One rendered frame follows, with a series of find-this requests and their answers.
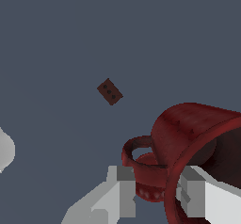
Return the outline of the pale grey rounded object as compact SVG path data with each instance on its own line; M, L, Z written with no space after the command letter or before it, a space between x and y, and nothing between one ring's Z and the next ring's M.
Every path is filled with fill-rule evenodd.
M9 135L0 127L0 173L14 160L15 144Z

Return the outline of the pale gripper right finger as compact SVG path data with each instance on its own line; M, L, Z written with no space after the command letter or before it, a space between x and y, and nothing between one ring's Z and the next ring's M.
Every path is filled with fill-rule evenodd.
M176 198L185 214L211 224L241 224L241 189L219 182L198 166L186 166L177 183Z

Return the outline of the dark red mug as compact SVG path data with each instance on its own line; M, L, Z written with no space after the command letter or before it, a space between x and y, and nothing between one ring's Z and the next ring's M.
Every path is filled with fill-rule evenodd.
M164 203L169 224L211 224L191 219L176 198L186 166L241 189L241 113L205 104L176 104L155 121L148 136L128 140L122 164L134 169L136 193Z

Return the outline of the small brown holed brick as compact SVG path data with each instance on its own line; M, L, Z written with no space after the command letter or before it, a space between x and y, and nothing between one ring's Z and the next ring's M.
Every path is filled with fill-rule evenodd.
M107 78L100 86L97 87L98 91L108 101L110 105L115 104L123 97L115 85Z

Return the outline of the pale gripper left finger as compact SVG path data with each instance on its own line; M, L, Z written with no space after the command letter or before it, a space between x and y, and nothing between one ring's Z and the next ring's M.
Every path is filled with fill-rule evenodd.
M136 216L135 195L134 169L109 166L106 180L71 206L61 224L118 224Z

